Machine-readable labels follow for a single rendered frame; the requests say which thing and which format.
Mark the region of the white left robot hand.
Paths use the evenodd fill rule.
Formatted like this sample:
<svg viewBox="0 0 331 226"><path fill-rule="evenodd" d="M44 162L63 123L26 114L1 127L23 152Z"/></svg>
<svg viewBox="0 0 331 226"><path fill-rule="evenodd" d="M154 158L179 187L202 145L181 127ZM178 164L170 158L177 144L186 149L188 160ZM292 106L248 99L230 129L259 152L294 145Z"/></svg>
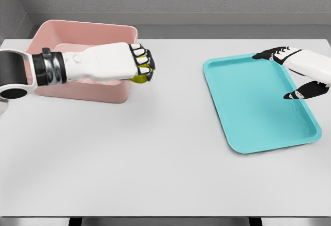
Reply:
<svg viewBox="0 0 331 226"><path fill-rule="evenodd" d="M93 47L92 57L92 79L114 81L149 73L148 68L138 68L137 64L146 64L152 54L139 43L119 42Z"/></svg>

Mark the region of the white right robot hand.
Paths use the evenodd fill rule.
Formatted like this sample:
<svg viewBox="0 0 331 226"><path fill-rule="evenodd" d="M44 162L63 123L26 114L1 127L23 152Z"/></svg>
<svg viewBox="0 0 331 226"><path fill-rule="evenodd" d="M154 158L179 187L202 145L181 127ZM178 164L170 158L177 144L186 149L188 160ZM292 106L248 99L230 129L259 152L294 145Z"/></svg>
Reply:
<svg viewBox="0 0 331 226"><path fill-rule="evenodd" d="M331 88L331 57L311 50L276 47L257 53L252 58L274 61L298 75L311 79L310 82L285 94L284 99L310 99L326 94Z"/></svg>

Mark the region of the yellow-green tennis ball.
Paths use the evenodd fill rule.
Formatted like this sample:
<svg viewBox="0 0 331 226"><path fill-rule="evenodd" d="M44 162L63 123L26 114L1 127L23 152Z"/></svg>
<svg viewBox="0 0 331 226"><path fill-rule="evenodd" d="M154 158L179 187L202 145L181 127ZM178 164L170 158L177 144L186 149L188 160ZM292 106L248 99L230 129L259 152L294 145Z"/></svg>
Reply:
<svg viewBox="0 0 331 226"><path fill-rule="evenodd" d="M134 76L133 78L130 79L130 81L134 82L134 83L138 83L138 84L142 84L142 83L146 83L151 81L156 66L155 66L155 62L153 60L152 57L148 57L149 61L146 64L137 64L138 68L148 68L149 69L149 73L146 74L138 74L136 76Z"/></svg>

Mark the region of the pink plastic basket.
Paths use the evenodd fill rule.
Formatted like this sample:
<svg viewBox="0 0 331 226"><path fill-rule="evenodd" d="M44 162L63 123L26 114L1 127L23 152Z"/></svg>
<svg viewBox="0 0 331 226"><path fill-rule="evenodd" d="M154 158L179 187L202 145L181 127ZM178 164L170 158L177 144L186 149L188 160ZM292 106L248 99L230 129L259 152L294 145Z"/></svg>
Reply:
<svg viewBox="0 0 331 226"><path fill-rule="evenodd" d="M52 52L81 52L96 45L135 43L137 39L138 31L133 26L48 20L40 26L25 52L39 54L42 48L50 48ZM129 96L130 88L129 81L96 83L84 79L61 85L38 87L34 93L46 97L123 103Z"/></svg>

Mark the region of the blue plastic tray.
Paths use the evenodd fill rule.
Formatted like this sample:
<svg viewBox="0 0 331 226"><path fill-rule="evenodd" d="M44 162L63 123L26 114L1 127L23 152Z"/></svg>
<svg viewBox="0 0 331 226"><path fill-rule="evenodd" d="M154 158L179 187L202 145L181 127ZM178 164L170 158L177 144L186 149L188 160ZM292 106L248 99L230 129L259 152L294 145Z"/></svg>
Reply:
<svg viewBox="0 0 331 226"><path fill-rule="evenodd" d="M322 129L304 100L286 100L296 89L288 71L251 54L213 58L205 79L229 146L240 154L318 141Z"/></svg>

